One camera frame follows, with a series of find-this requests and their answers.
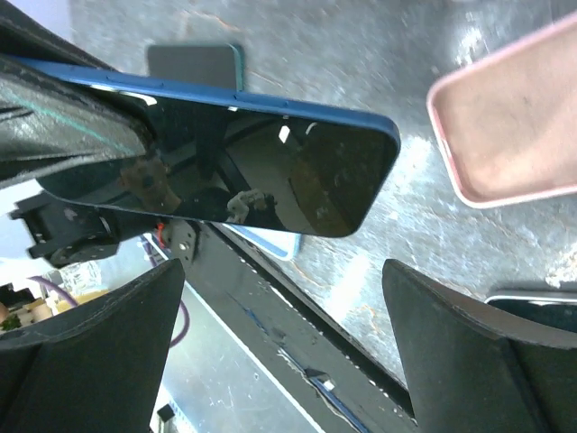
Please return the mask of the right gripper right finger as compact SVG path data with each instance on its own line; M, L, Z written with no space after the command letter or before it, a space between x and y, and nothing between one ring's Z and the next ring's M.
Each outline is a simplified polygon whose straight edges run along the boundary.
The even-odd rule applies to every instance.
M388 259L382 289L423 432L574 432L576 332Z

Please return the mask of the white-edged black phone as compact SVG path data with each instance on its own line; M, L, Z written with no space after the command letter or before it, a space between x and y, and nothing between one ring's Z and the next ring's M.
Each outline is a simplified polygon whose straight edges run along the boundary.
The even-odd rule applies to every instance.
M575 290L494 290L484 302L541 325L576 332Z

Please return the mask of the blue-edged black phone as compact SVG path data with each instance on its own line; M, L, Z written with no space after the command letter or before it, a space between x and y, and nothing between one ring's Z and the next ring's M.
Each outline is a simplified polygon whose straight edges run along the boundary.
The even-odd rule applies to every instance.
M383 115L43 60L26 65L132 107L151 128L139 157L41 181L83 205L345 237L398 158Z

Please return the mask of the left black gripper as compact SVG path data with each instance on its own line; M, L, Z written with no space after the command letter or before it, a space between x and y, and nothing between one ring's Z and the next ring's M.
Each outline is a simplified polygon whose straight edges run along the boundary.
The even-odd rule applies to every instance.
M141 156L151 147L151 129L133 104L76 89L25 65L26 58L112 72L27 14L1 15L3 188L82 164ZM112 257L121 242L146 233L185 261L193 261L198 249L195 223L70 204L46 192L17 202L11 218L32 236L31 258L52 266Z

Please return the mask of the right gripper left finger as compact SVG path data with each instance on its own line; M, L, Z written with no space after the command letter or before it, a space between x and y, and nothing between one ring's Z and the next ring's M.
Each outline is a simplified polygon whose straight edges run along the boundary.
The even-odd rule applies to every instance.
M3 432L146 432L183 291L177 259L1 336Z

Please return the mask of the light blue phone case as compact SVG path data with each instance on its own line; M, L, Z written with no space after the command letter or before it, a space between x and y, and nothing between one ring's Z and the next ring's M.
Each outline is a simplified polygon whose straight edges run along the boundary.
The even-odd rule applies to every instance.
M229 224L225 227L281 261L291 261L298 254L300 234Z

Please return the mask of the pink phone case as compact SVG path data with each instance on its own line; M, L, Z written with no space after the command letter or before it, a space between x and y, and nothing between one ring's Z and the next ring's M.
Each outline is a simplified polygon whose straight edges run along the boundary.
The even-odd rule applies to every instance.
M438 79L426 108L465 205L575 193L576 15Z

